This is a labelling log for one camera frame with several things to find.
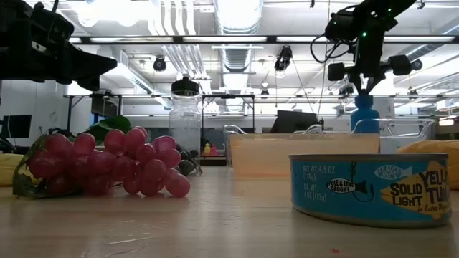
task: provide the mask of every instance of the yellow bag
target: yellow bag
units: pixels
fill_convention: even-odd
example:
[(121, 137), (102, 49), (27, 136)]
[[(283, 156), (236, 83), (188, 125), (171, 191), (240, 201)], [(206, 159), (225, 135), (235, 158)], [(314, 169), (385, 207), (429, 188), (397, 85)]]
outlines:
[[(0, 154), (0, 186), (13, 184), (14, 169), (16, 169), (22, 157), (24, 156), (17, 154)], [(30, 176), (33, 183), (39, 182), (31, 175), (29, 169), (26, 169), (26, 166), (23, 166), (19, 172)]]
[(401, 147), (398, 153), (447, 153), (450, 188), (459, 190), (459, 140), (424, 140)]

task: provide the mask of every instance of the blue bottle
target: blue bottle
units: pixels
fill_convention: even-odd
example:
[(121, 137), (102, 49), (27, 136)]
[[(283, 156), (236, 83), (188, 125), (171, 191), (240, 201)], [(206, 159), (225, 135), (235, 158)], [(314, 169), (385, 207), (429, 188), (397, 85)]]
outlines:
[(351, 130), (354, 133), (378, 133), (379, 134), (379, 122), (378, 121), (363, 121), (356, 125), (360, 120), (366, 119), (378, 119), (379, 113), (372, 109), (373, 96), (371, 95), (359, 95), (355, 99), (357, 109), (351, 114)]

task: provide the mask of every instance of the tuna can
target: tuna can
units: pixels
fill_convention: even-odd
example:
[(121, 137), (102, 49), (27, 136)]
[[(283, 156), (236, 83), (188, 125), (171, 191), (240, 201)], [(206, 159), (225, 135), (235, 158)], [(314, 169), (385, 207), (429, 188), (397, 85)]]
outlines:
[(422, 228), (451, 217), (447, 154), (290, 155), (293, 207), (347, 224)]

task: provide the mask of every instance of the can label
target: can label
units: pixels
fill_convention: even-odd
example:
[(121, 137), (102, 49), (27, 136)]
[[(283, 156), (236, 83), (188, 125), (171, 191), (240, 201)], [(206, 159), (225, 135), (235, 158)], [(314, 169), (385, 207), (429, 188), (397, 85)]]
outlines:
[(444, 161), (291, 161), (292, 202), (354, 219), (448, 220)]

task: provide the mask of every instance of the wooden table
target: wooden table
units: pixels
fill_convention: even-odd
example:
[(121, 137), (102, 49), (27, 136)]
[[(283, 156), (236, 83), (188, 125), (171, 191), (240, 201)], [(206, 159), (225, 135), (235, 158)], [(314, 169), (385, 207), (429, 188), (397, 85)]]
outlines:
[(455, 257), (453, 218), (436, 229), (375, 229), (292, 209), (287, 181), (191, 178), (187, 199), (76, 196), (27, 200), (0, 188), (0, 257)]

